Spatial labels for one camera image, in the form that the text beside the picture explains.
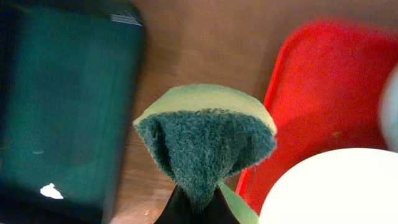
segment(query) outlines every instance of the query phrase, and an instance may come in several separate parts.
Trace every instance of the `folded sponge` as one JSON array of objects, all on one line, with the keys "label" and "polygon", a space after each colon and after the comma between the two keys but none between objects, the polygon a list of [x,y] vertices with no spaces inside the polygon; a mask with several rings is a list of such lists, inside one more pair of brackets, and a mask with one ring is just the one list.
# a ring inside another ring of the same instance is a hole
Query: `folded sponge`
[{"label": "folded sponge", "polygon": [[134,121],[157,165],[200,211],[220,180],[275,148],[275,124],[255,98],[219,85],[172,88]]}]

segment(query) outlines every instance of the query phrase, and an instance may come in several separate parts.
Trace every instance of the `sponge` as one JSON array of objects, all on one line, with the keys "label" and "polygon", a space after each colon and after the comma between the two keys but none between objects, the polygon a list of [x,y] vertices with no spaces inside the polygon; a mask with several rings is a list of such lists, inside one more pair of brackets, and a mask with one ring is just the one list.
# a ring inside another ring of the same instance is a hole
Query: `sponge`
[{"label": "sponge", "polygon": [[170,89],[134,121],[156,164],[203,210],[218,182],[275,148],[276,126],[255,98],[219,85]]}]

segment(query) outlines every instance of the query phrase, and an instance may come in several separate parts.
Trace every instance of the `wooden table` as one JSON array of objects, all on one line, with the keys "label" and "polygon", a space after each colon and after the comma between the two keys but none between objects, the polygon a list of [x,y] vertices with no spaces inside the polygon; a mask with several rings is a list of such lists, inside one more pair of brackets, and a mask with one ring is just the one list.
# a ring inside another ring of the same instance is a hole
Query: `wooden table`
[{"label": "wooden table", "polygon": [[[395,0],[132,0],[146,27],[138,117],[173,86],[216,83],[263,101],[284,39],[300,24],[340,16],[398,26]],[[174,183],[130,130],[113,223],[153,223]],[[230,186],[236,184],[236,178]]]}]

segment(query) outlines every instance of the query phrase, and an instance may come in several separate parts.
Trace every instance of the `light blue object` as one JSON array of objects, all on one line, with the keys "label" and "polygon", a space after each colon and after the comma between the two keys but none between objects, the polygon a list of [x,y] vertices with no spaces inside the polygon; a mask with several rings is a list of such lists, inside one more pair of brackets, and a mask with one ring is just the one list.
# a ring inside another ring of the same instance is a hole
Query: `light blue object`
[{"label": "light blue object", "polygon": [[391,72],[384,87],[379,119],[388,148],[398,152],[398,67]]}]

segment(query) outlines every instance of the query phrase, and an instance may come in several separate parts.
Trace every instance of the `green scouring pad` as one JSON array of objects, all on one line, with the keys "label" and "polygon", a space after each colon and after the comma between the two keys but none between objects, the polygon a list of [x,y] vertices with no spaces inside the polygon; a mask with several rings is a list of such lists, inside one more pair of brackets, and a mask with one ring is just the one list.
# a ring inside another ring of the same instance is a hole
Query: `green scouring pad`
[{"label": "green scouring pad", "polygon": [[157,165],[199,211],[219,181],[258,164],[276,145],[276,126],[264,106],[219,85],[172,88],[134,127]]}]

